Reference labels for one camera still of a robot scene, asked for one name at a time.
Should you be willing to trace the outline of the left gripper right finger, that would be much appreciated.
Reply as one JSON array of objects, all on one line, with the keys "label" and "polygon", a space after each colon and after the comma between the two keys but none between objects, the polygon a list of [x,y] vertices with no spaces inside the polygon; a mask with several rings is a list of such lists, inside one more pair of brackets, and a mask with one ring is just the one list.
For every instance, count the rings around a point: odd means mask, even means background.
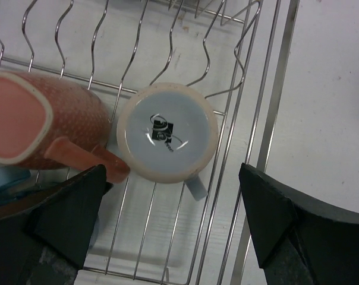
[{"label": "left gripper right finger", "polygon": [[267,284],[359,284],[359,213],[280,183],[248,164],[240,191]]}]

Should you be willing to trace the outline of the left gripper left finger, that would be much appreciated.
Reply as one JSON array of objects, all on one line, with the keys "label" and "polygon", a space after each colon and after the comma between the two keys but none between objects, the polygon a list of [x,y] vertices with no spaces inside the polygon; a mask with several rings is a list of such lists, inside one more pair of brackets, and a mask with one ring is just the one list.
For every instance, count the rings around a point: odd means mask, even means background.
[{"label": "left gripper left finger", "polygon": [[0,205],[0,284],[74,284],[110,188],[98,165]]}]

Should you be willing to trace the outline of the light blue mug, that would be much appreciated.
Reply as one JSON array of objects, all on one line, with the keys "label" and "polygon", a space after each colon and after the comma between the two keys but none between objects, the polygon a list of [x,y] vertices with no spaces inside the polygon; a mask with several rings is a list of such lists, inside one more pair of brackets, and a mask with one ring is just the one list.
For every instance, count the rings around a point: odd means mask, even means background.
[{"label": "light blue mug", "polygon": [[58,182],[42,182],[28,186],[31,176],[28,169],[15,166],[0,167],[0,206],[19,201],[59,184]]}]

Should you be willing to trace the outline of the pink dotted mug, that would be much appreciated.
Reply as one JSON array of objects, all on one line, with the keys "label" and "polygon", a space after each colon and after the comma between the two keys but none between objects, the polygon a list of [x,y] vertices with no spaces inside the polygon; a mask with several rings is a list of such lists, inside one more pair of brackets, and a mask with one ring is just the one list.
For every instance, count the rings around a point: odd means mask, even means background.
[{"label": "pink dotted mug", "polygon": [[101,164],[107,180],[120,183],[130,168],[106,149],[111,127],[106,106],[81,85],[0,71],[0,164],[80,171]]}]

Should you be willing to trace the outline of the grey blue mug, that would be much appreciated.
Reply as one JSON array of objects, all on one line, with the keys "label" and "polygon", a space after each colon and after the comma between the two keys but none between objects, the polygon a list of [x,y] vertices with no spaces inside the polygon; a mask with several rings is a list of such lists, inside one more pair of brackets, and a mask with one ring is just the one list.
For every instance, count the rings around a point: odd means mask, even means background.
[{"label": "grey blue mug", "polygon": [[141,89],[121,108],[117,145],[131,170],[152,182],[184,183],[196,201],[207,196],[199,173],[218,146],[213,107],[194,89],[157,83]]}]

